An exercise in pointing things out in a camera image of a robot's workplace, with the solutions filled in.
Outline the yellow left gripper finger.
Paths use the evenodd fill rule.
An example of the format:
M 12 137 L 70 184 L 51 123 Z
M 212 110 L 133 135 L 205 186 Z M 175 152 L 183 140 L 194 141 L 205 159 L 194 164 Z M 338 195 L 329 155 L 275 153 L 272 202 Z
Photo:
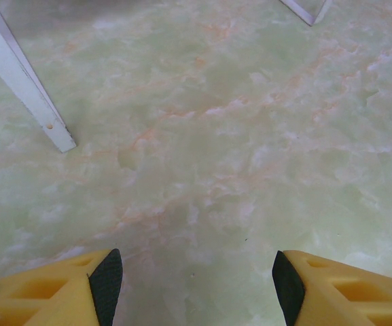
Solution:
M 112 325 L 123 281 L 118 249 L 0 278 L 0 325 Z

